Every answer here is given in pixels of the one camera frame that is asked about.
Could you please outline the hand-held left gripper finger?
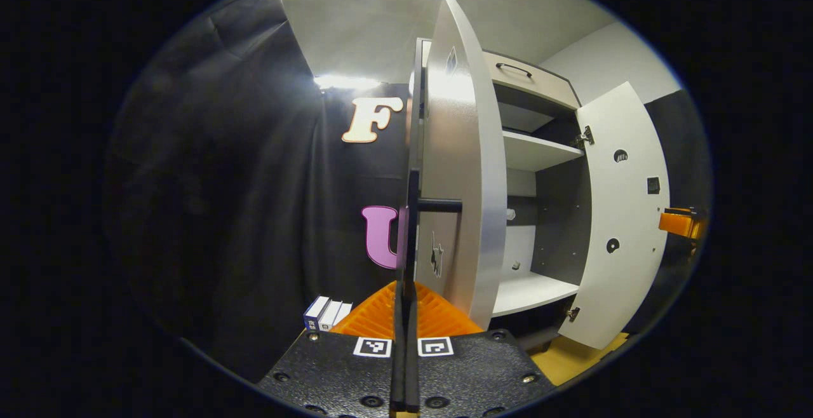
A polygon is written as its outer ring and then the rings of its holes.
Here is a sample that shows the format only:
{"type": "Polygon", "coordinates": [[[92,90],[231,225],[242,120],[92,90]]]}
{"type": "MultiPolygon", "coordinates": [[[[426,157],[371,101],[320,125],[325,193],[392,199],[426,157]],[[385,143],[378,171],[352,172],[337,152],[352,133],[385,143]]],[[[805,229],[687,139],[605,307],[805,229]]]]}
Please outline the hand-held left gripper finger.
{"type": "Polygon", "coordinates": [[[429,287],[410,306],[406,397],[419,415],[499,415],[555,390],[511,332],[483,330],[429,287]]]}
{"type": "Polygon", "coordinates": [[[395,415],[404,404],[400,299],[395,280],[337,327],[302,332],[258,389],[304,415],[395,415]]]}

